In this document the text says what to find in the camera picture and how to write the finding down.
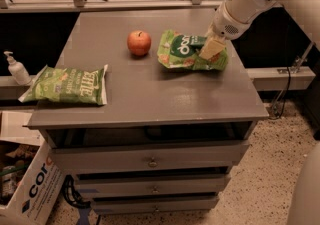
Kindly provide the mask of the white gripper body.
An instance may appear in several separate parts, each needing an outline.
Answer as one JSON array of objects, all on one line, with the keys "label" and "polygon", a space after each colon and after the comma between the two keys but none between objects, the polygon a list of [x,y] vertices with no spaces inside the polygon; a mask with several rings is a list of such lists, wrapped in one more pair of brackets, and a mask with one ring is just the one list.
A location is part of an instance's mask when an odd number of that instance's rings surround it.
[{"label": "white gripper body", "polygon": [[241,23],[232,17],[227,10],[226,2],[223,1],[213,14],[207,36],[234,40],[239,38],[249,27],[249,24]]}]

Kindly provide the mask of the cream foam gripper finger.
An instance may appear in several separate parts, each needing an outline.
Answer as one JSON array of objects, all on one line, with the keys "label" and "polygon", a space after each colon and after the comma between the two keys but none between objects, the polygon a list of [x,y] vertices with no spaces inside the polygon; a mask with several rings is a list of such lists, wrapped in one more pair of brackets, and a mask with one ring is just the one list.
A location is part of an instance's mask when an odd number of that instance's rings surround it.
[{"label": "cream foam gripper finger", "polygon": [[220,53],[226,47],[225,39],[219,36],[208,37],[204,46],[201,48],[199,56],[209,60]]}]

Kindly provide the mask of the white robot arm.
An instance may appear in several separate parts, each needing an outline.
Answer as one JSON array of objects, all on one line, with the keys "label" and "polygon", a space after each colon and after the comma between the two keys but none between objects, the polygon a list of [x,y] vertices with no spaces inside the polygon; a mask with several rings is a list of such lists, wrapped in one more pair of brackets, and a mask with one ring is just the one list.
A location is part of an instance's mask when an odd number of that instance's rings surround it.
[{"label": "white robot arm", "polygon": [[[284,7],[320,48],[320,0],[224,0],[214,13],[210,36],[237,39],[262,12],[275,4]],[[295,184],[287,225],[320,225],[320,143],[307,155]]]}]

